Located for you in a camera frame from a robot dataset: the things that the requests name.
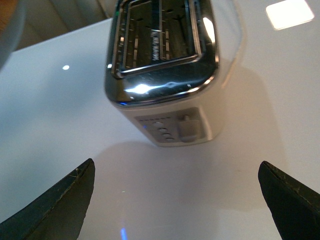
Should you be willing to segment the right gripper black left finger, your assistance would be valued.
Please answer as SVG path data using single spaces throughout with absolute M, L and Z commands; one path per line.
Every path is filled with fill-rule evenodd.
M 95 182 L 89 158 L 26 207 L 0 224 L 2 240 L 76 240 Z

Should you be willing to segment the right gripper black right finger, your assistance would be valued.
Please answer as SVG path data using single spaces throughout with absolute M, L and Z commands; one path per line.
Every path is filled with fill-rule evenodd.
M 320 194 L 267 161 L 258 170 L 263 198 L 283 240 L 320 238 Z

